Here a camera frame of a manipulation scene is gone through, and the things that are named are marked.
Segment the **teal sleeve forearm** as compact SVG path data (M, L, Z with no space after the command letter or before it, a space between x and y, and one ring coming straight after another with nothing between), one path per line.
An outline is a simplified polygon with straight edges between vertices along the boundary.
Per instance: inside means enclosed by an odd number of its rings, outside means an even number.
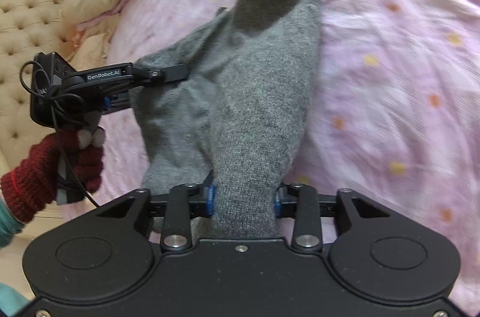
M21 233L24 224L19 222L10 212L3 200L0 201L0 248L11 243L15 235Z

